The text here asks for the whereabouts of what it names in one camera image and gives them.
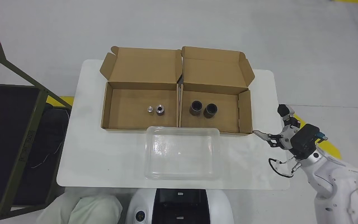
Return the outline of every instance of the white pants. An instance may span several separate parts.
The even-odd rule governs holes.
[[[117,224],[121,212],[122,205],[115,196],[64,193],[45,208],[36,224]]]

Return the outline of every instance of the white floor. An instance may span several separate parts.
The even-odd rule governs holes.
[[[320,127],[358,167],[358,4],[329,0],[2,0],[7,58],[56,94],[73,96],[81,64],[112,45],[241,50],[275,74],[280,103]],[[22,83],[0,66],[0,83]],[[239,223],[314,223],[300,171],[286,191],[226,191]],[[33,223],[37,213],[0,221]]]

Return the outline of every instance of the open cardboard box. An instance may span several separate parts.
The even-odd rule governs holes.
[[[179,127],[218,128],[223,133],[252,133],[251,94],[248,86],[255,78],[242,52],[184,46],[183,85]],[[193,116],[193,101],[218,107],[214,117]]]
[[[107,78],[101,127],[147,129],[178,127],[179,91],[182,74],[180,50],[118,48],[113,46],[100,72]],[[164,106],[158,116],[147,108]]]

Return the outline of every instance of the clear plastic container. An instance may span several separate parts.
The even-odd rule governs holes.
[[[219,137],[216,128],[149,127],[145,176],[170,180],[219,178]]]

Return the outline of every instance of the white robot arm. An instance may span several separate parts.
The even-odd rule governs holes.
[[[293,117],[294,110],[290,106],[280,104],[277,112],[285,125],[280,134],[265,134],[257,130],[254,134],[271,147],[290,151],[296,165],[290,174],[282,174],[278,167],[287,161],[270,158],[271,168],[285,178],[293,177],[298,168],[306,173],[308,183],[317,191],[314,205],[318,224],[357,224],[358,169],[321,150],[318,143],[328,138],[311,124],[300,129],[300,122]]]

